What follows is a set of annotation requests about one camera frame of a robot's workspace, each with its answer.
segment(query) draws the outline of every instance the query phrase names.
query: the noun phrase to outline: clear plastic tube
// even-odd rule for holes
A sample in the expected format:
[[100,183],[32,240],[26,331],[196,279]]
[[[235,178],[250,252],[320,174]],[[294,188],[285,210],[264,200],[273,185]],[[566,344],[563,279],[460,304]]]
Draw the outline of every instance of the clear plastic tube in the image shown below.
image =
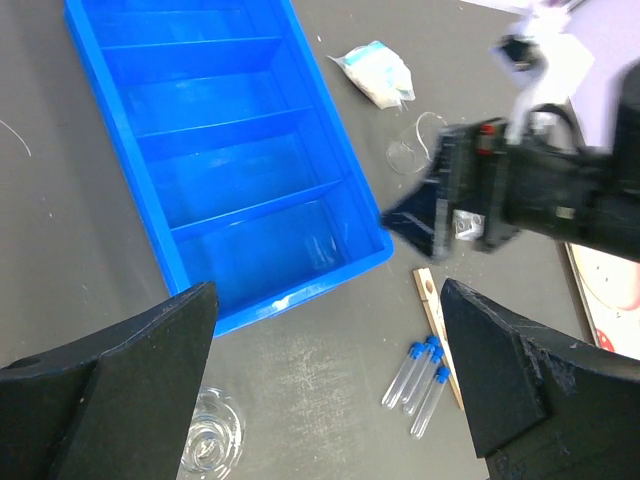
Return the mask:
[[411,433],[411,436],[415,439],[421,439],[424,432],[427,430],[427,425],[429,425],[433,412],[438,405],[438,400],[440,400],[440,396],[442,395],[442,391],[444,390],[444,386],[446,385],[448,378],[449,369],[447,367],[440,367],[436,373],[434,381],[431,382],[431,388],[429,388],[427,395],[424,397],[424,401],[420,406],[420,411],[418,412],[418,415],[416,415],[413,425],[411,425],[409,433]]
[[416,387],[420,383],[420,380],[423,378],[424,372],[429,366],[429,360],[431,360],[431,357],[436,351],[436,347],[440,346],[440,340],[438,340],[438,337],[429,336],[427,337],[427,341],[424,346],[426,350],[422,357],[420,357],[420,359],[418,360],[416,368],[413,369],[413,373],[409,377],[407,384],[402,389],[402,393],[400,394],[400,402],[402,404],[407,403],[411,395],[413,395],[413,392],[416,390]]
[[442,348],[436,348],[436,351],[426,363],[424,373],[420,378],[420,381],[417,383],[416,388],[413,390],[404,407],[402,408],[402,411],[406,415],[409,415],[411,417],[414,413],[416,413],[416,410],[420,406],[420,401],[424,397],[424,394],[429,389],[429,385],[431,385],[431,382],[433,381],[433,376],[435,375],[436,370],[440,365],[442,355],[444,355]]
[[413,373],[413,370],[416,368],[416,361],[423,355],[425,351],[424,343],[414,343],[409,350],[409,354],[407,358],[402,362],[402,366],[395,378],[391,382],[387,393],[382,397],[382,405],[387,407],[388,409],[392,409],[398,403],[400,399],[400,394],[404,389],[405,385],[409,381],[409,377]]

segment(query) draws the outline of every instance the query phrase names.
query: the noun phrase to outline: blue plastic tray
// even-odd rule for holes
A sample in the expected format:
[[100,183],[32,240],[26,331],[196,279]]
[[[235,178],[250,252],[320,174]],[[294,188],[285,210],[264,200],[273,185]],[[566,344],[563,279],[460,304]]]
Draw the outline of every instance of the blue plastic tray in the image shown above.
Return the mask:
[[65,15],[167,287],[215,281],[217,335],[391,256],[288,0],[67,0]]

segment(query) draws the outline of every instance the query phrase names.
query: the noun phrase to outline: scratch on table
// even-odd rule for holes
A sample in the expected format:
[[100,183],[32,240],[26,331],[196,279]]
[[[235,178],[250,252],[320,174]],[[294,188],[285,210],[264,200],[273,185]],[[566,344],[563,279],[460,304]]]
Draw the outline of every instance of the scratch on table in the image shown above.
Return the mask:
[[7,125],[4,121],[0,120],[0,123],[5,127],[7,127],[9,131],[13,133],[16,137],[18,137],[18,140],[22,142],[22,144],[24,145],[24,148],[27,149],[27,153],[29,154],[29,156],[31,156],[31,149],[29,148],[29,145],[27,145],[27,142],[24,141],[24,139],[18,134],[18,132],[16,132],[13,128]]

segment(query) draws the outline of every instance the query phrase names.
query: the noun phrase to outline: wooden stick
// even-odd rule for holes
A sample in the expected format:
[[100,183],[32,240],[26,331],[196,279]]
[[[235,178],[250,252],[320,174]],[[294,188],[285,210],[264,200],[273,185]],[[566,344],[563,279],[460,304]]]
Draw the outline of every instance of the wooden stick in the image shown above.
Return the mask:
[[440,304],[440,296],[438,290],[431,276],[431,271],[428,268],[419,268],[413,271],[413,278],[418,287],[418,293],[420,294],[420,300],[422,300],[422,306],[429,319],[429,325],[431,326],[431,332],[437,335],[442,344],[444,350],[444,364],[451,370],[451,376],[449,384],[453,389],[453,394],[458,401],[458,405],[464,410],[464,403],[462,402],[462,394],[460,393],[460,384],[458,383],[458,377],[456,376],[456,369],[453,366],[453,357],[451,356],[451,349],[449,348],[449,341],[447,340],[447,330],[444,325],[444,316],[442,315],[442,305]]

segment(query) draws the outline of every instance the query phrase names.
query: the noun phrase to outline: test tube with blue cap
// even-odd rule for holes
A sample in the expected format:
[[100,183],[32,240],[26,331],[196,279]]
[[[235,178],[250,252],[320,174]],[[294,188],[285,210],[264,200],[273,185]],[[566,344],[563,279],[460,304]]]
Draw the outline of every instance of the test tube with blue cap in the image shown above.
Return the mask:
[[424,346],[424,343],[416,342],[411,346],[407,358],[402,362],[400,370],[398,370],[398,373],[391,382],[387,393],[382,397],[383,406],[388,409],[392,409],[396,406],[396,403],[398,403],[398,400],[400,399],[402,390],[407,384],[407,381],[409,381],[409,377],[413,373],[413,370],[416,368],[417,360],[422,357],[425,350],[426,347]]
[[438,405],[438,400],[440,400],[440,396],[442,395],[444,386],[449,379],[450,373],[451,372],[447,367],[440,367],[436,371],[434,381],[431,382],[431,387],[427,391],[427,395],[424,397],[424,401],[420,406],[420,411],[418,412],[418,415],[416,415],[416,419],[411,426],[410,433],[412,437],[419,440],[427,430],[427,425],[429,425],[429,421],[433,416],[436,405]]
[[420,401],[424,397],[425,393],[427,393],[429,385],[433,382],[433,375],[436,373],[443,355],[444,350],[442,349],[442,347],[436,348],[433,352],[433,355],[427,362],[424,374],[420,378],[420,381],[416,385],[416,388],[414,389],[411,396],[407,399],[407,403],[405,403],[404,407],[402,408],[402,411],[405,414],[412,416],[414,413],[416,413],[416,410],[420,405]]
[[[420,380],[424,378],[424,374],[430,364],[429,360],[431,360],[431,357],[436,351],[436,348],[440,346],[440,340],[438,339],[438,337],[434,335],[429,335],[427,337],[427,341],[425,342],[424,346],[425,346],[424,354],[418,360],[418,363],[416,364],[416,368],[413,369],[413,373],[409,377],[407,384],[402,389],[402,394],[400,395],[400,402],[402,402],[403,404],[407,403],[411,395],[413,395],[413,392],[416,390],[416,388],[420,384]],[[435,370],[430,374],[428,374],[429,377],[431,377],[434,373],[435,373]]]

